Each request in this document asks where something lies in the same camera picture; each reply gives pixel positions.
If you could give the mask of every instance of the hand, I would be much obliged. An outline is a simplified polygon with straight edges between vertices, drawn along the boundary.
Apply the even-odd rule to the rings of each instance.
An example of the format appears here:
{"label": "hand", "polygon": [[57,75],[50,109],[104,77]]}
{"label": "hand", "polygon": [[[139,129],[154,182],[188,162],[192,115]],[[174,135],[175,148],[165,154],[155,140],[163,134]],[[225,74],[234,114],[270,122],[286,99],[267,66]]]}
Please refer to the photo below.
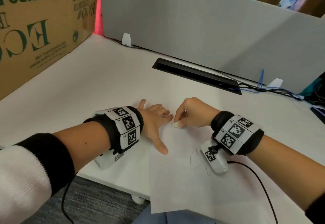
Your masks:
{"label": "hand", "polygon": [[173,119],[173,114],[170,114],[170,111],[166,110],[162,104],[155,104],[148,109],[144,109],[146,101],[142,99],[137,108],[143,118],[142,134],[152,140],[160,153],[166,155],[168,154],[168,149],[160,140],[158,128],[169,123]]}
{"label": "hand", "polygon": [[220,110],[211,107],[196,97],[186,98],[177,109],[174,122],[180,121],[178,123],[179,127],[187,125],[198,128],[210,126],[211,121],[219,112]]}

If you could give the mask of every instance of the left hand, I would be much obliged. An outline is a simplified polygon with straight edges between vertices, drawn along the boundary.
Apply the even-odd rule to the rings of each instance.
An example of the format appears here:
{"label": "left hand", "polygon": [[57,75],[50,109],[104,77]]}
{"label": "left hand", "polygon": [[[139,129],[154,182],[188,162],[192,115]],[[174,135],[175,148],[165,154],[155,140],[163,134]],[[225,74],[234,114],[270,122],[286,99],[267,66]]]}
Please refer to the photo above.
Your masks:
{"label": "left hand", "polygon": [[151,139],[156,149],[166,155],[168,149],[159,137],[158,128],[169,123],[173,119],[173,114],[166,110],[162,104],[154,104],[151,107],[144,109],[144,104],[147,100],[142,99],[137,110],[143,118],[142,134],[148,139]]}

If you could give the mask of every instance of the fingernail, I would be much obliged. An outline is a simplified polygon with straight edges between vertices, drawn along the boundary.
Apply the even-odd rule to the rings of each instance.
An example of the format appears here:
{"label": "fingernail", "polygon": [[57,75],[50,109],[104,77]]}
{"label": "fingernail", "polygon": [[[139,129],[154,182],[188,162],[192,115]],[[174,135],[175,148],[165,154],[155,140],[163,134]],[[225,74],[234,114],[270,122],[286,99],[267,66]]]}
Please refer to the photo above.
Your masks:
{"label": "fingernail", "polygon": [[167,155],[167,154],[168,154],[168,149],[167,149],[167,148],[163,148],[163,149],[162,149],[162,153],[163,153],[164,155]]}

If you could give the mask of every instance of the cardboard box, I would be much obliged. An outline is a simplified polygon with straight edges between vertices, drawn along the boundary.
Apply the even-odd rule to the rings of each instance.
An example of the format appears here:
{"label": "cardboard box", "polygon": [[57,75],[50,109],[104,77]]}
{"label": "cardboard box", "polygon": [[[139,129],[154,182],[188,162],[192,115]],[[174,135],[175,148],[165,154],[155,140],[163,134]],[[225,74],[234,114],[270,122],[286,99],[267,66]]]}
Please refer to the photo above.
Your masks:
{"label": "cardboard box", "polygon": [[92,34],[96,1],[0,0],[0,99]]}

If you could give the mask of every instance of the gray partition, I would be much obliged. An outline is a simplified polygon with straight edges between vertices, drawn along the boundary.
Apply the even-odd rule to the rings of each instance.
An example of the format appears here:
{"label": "gray partition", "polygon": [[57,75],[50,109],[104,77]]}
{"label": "gray partition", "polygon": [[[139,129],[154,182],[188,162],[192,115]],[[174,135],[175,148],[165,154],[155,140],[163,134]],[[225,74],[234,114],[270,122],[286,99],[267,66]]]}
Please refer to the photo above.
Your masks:
{"label": "gray partition", "polygon": [[255,0],[102,0],[104,33],[300,92],[325,71],[325,20]]}

